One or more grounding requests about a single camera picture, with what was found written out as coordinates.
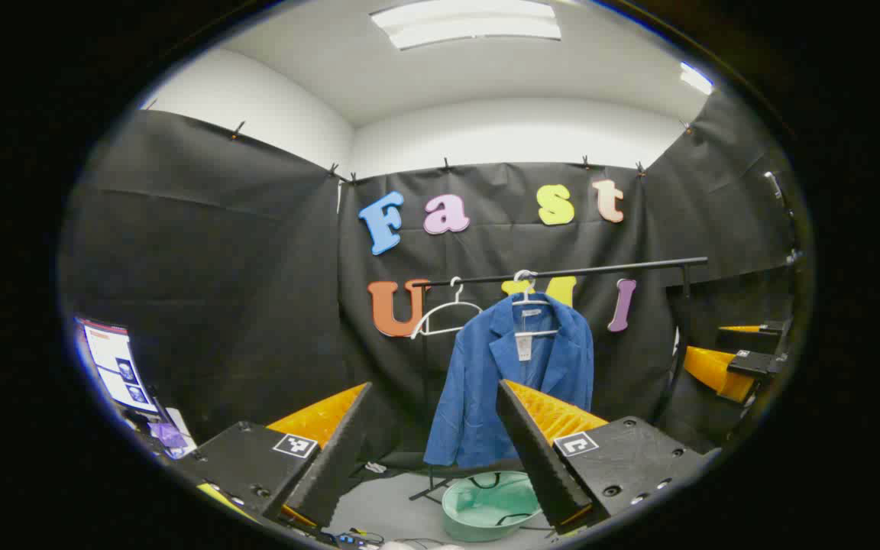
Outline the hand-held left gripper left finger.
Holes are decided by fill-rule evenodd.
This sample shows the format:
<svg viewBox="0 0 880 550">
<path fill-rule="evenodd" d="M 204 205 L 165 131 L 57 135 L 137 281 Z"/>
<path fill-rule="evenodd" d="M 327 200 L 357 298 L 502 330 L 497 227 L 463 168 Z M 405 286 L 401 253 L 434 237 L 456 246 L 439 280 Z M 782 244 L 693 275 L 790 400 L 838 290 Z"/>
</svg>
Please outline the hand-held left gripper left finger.
<svg viewBox="0 0 880 550">
<path fill-rule="evenodd" d="M 327 528 L 359 463 L 373 389 L 359 384 L 268 427 L 237 422 L 176 468 L 241 514 Z"/>
</svg>

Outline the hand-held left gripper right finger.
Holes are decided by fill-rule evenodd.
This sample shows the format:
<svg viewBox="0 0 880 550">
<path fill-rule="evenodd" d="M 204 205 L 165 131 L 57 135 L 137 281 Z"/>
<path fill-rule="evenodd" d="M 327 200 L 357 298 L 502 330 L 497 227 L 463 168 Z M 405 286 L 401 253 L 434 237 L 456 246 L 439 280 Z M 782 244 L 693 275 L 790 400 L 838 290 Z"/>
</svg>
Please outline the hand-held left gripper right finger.
<svg viewBox="0 0 880 550">
<path fill-rule="evenodd" d="M 695 483 L 720 453 L 697 452 L 635 416 L 602 420 L 512 380 L 499 383 L 497 411 L 562 535 L 657 503 Z"/>
</svg>

